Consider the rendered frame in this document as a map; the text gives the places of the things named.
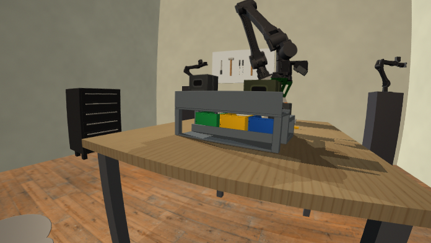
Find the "green open bin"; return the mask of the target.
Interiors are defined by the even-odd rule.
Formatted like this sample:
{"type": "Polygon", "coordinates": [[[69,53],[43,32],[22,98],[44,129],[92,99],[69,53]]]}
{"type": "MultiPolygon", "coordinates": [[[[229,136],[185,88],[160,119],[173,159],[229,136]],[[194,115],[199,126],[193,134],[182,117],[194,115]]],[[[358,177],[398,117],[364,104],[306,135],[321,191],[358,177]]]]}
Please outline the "green open bin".
{"type": "Polygon", "coordinates": [[[220,114],[214,112],[196,112],[196,124],[207,126],[220,126],[220,114]]]}

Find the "blue bin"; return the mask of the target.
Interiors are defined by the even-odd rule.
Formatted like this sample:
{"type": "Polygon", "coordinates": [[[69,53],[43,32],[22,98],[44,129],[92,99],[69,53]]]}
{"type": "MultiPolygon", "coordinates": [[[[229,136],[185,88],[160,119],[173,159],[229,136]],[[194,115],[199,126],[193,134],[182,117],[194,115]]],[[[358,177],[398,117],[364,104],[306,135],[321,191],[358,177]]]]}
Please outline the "blue bin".
{"type": "Polygon", "coordinates": [[[270,118],[262,118],[261,116],[248,117],[248,131],[255,131],[260,133],[272,133],[273,120],[270,118]]]}

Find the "olive green tool case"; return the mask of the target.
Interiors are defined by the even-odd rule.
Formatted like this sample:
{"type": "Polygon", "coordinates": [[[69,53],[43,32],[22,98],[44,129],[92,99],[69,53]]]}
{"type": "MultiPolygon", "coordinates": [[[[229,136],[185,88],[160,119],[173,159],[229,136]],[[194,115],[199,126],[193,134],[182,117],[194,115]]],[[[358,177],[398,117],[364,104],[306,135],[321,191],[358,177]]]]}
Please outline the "olive green tool case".
{"type": "Polygon", "coordinates": [[[282,83],[277,80],[244,80],[243,91],[281,92],[282,83]]]}

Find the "yellow open bin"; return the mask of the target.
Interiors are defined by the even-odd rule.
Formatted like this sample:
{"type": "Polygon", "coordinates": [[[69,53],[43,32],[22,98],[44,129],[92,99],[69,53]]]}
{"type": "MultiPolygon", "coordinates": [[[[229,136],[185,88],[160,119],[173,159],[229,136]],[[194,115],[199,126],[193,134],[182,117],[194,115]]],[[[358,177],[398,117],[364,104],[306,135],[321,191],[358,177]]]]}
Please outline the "yellow open bin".
{"type": "Polygon", "coordinates": [[[248,117],[254,116],[237,116],[235,113],[220,114],[220,126],[221,128],[231,128],[236,130],[248,131],[248,117]]]}

